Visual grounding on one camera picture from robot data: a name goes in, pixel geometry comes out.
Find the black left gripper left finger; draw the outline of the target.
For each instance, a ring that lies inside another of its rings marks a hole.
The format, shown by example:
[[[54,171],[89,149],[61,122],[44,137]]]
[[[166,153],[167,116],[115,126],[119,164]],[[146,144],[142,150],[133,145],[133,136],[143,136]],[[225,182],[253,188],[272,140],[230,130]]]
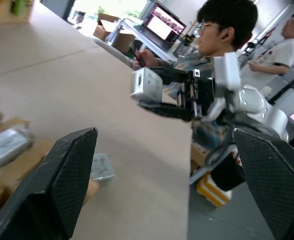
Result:
[[[58,139],[0,210],[0,240],[69,240],[87,193],[98,131]]]

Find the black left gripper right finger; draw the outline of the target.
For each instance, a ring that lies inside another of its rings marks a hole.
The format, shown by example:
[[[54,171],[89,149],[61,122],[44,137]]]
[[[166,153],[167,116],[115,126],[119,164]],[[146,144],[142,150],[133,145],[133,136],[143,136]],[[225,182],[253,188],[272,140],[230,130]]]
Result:
[[[253,130],[233,131],[245,179],[274,239],[294,240],[294,148]]]

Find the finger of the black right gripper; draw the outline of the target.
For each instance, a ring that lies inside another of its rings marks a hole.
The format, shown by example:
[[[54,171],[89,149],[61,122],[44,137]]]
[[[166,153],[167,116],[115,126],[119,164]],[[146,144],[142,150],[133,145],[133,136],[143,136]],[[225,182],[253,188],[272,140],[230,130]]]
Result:
[[[180,119],[184,122],[192,120],[191,110],[188,108],[178,107],[171,103],[154,103],[149,101],[139,100],[136,103],[139,107],[165,118]]]
[[[164,85],[183,84],[189,80],[189,74],[182,70],[167,67],[149,67],[149,69],[162,79]]]

